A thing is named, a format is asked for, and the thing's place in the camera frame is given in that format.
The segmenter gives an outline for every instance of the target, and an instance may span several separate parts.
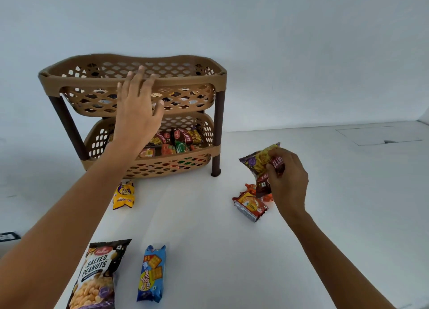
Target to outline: brown plastic rack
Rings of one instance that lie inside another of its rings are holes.
[[[86,170],[104,150],[107,136],[115,126],[116,85],[128,71],[146,67],[145,76],[158,78],[152,89],[153,106],[164,100],[161,129],[199,125],[207,147],[186,153],[138,158],[125,178],[148,178],[190,171],[206,165],[211,157],[212,176],[220,169],[223,107],[227,71],[210,58],[175,56],[138,58],[114,54],[91,54],[67,58],[39,72],[40,82],[51,100]],[[84,116],[102,117],[82,141],[61,96]],[[214,122],[204,110],[214,103]]]

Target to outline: basket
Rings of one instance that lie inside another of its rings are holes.
[[[171,154],[158,157],[137,158],[132,166],[126,171],[124,178],[150,178],[167,176],[197,169],[210,162],[211,157],[220,154],[220,145],[214,146],[214,124],[210,116],[190,112],[182,115],[164,115],[160,130],[171,131],[174,127],[190,129],[200,125],[200,133],[208,143],[208,147],[186,153]],[[88,170],[103,153],[108,136],[115,127],[115,118],[106,118],[98,121],[85,139],[85,147],[89,154],[89,160],[82,161]]]
[[[202,111],[213,105],[215,94],[224,91],[227,72],[215,61],[197,56],[137,58],[114,54],[91,54],[67,58],[39,73],[48,96],[64,95],[84,116],[116,115],[116,86],[128,71],[146,67],[145,77],[156,73],[153,107],[164,100],[168,114]]]

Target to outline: person's left hand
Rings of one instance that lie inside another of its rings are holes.
[[[135,75],[128,72],[125,82],[118,83],[117,90],[118,105],[112,144],[123,146],[134,157],[156,134],[164,114],[163,100],[158,101],[152,113],[151,94],[156,74],[152,74],[142,84],[144,74],[143,66],[139,67]]]

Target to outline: upper basket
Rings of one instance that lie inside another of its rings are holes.
[[[116,116],[116,86],[129,71],[146,67],[145,78],[158,74],[152,106],[164,100],[166,113],[201,111],[213,105],[215,93],[227,86],[227,71],[210,58],[175,56],[138,58],[107,53],[70,57],[39,73],[49,96],[61,94],[84,116]]]

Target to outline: dark brown pole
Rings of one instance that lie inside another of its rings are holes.
[[[85,144],[83,144],[82,138],[80,137],[78,129],[76,128],[73,118],[70,115],[63,98],[61,96],[50,96],[49,100],[51,100],[51,103],[54,106],[54,109],[57,112],[57,115],[60,118],[61,123],[63,124],[67,135],[69,136],[70,141],[72,142],[76,153],[78,154],[79,159],[82,161],[88,160],[89,155],[86,151]]]
[[[216,93],[214,105],[214,141],[213,145],[218,146],[222,140],[223,106],[225,105],[225,91]],[[221,155],[213,157],[212,177],[221,174]]]

